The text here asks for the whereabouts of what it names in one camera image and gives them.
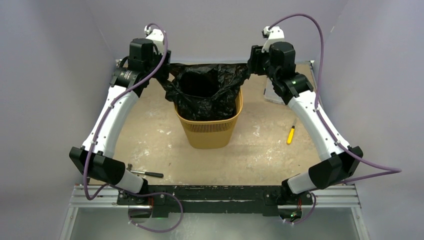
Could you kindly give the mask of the black plastic trash bag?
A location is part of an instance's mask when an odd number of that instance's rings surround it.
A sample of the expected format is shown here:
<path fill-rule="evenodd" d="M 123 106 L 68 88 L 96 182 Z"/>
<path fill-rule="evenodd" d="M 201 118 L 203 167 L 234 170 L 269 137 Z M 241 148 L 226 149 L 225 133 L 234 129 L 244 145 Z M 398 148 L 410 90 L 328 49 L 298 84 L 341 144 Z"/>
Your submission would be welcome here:
<path fill-rule="evenodd" d="M 236 115 L 236 98 L 250 77 L 246 63 L 172 63 L 173 80 L 160 79 L 165 99 L 185 120 L 227 120 Z"/>

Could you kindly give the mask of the yellow plastic trash bin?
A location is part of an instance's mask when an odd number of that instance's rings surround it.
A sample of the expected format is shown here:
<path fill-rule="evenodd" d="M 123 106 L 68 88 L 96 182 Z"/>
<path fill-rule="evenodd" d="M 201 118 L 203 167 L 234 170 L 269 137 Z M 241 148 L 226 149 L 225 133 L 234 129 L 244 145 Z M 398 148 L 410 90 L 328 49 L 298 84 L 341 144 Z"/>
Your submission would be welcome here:
<path fill-rule="evenodd" d="M 235 99 L 235 115 L 224 120 L 192 121 L 181 117 L 177 107 L 174 111 L 189 144 L 195 149 L 219 149 L 230 142 L 238 117 L 243 109 L 243 91 Z"/>

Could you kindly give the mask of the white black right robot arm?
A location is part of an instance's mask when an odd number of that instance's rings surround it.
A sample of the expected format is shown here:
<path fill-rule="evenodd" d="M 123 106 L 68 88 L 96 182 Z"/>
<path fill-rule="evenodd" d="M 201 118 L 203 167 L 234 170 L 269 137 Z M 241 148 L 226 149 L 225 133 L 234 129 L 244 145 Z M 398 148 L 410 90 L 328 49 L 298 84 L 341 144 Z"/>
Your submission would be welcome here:
<path fill-rule="evenodd" d="M 296 72 L 296 51 L 289 42 L 278 41 L 268 51 L 259 45 L 251 48 L 248 68 L 252 74 L 265 75 L 272 83 L 274 92 L 294 111 L 311 137 L 321 160 L 307 172 L 297 174 L 281 183 L 280 196 L 288 204 L 300 198 L 301 193 L 314 189 L 325 189 L 351 177 L 359 160 L 348 154 L 351 150 L 363 156 L 360 147 L 350 144 L 337 135 L 331 124 L 323 124 L 327 116 L 315 103 L 316 93 L 308 78 Z"/>

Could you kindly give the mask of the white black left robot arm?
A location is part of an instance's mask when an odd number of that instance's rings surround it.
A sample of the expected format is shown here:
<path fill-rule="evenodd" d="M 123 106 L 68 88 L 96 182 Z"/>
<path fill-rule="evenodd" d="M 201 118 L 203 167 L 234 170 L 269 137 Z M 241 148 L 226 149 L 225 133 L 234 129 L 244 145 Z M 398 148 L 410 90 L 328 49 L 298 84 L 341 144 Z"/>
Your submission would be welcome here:
<path fill-rule="evenodd" d="M 86 197 L 88 179 L 129 192 L 138 205 L 149 199 L 148 181 L 127 169 L 125 163 L 115 160 L 115 148 L 125 120 L 140 98 L 151 78 L 167 79 L 171 52 L 163 34 L 135 38 L 112 74 L 105 104 L 81 147 L 72 147 L 69 157 L 83 175 Z"/>

